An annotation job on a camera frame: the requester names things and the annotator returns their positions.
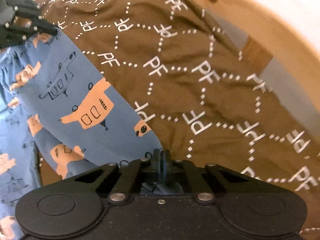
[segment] brown fabric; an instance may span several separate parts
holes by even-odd
[[[267,85],[262,83],[260,89],[256,87],[259,79],[247,81],[254,67],[245,57],[239,58],[239,51],[223,30],[217,31],[219,25],[207,12],[191,0],[180,0],[184,3],[180,4],[181,10],[168,0],[68,1],[38,0],[44,18],[60,25],[133,108],[137,108],[135,102],[139,106],[148,103],[142,111],[148,116],[155,114],[148,125],[163,147],[171,151],[172,158],[187,159],[190,154],[189,160],[197,166],[218,163],[296,191],[308,205],[302,236],[319,239],[320,147],[307,132],[299,138],[304,141],[289,142],[287,134],[305,129]],[[118,29],[121,19],[128,20]],[[96,28],[82,26],[86,23]],[[169,32],[177,35],[163,38],[154,25],[158,30],[160,25],[171,25]],[[107,59],[98,56],[103,53],[112,53],[119,65],[114,59],[113,66],[103,63]],[[155,56],[168,70],[166,73],[162,68],[161,76],[152,74],[155,69],[146,64]],[[199,81],[204,75],[195,68],[205,60],[211,65],[210,71],[219,75],[219,81],[215,76],[211,76],[212,83]],[[192,124],[183,118],[185,114],[191,120],[191,111],[204,113],[194,125],[196,131],[199,125],[212,125],[195,135]],[[239,132],[237,124],[245,130],[245,122],[259,123],[250,130],[256,134]],[[249,145],[254,135],[262,134],[263,138]],[[308,140],[306,148],[297,153],[294,145],[301,147]]]

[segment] blue garment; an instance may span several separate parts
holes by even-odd
[[[17,200],[41,186],[36,147],[62,178],[162,148],[146,122],[57,30],[56,37],[40,35],[8,49],[0,60],[1,218],[14,218]],[[22,236],[16,222],[11,230],[14,239]]]

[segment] silver screw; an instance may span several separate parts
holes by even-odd
[[[114,193],[110,196],[112,201],[123,201],[125,199],[125,195],[122,193]]]
[[[165,204],[165,200],[164,199],[159,199],[158,200],[158,204]]]
[[[200,193],[197,198],[201,201],[210,201],[213,200],[213,195],[211,193]]]

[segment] small screw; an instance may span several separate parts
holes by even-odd
[[[211,193],[200,193],[197,198],[201,201],[210,201],[213,200],[213,195]]]
[[[112,201],[123,201],[125,200],[125,195],[122,193],[114,193],[110,196]]]
[[[165,204],[165,200],[164,199],[159,199],[158,200],[158,204]]]

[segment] brown bedsheet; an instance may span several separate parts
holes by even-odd
[[[208,12],[191,0],[38,2],[172,158],[296,191],[308,205],[301,235],[320,239],[320,146]]]

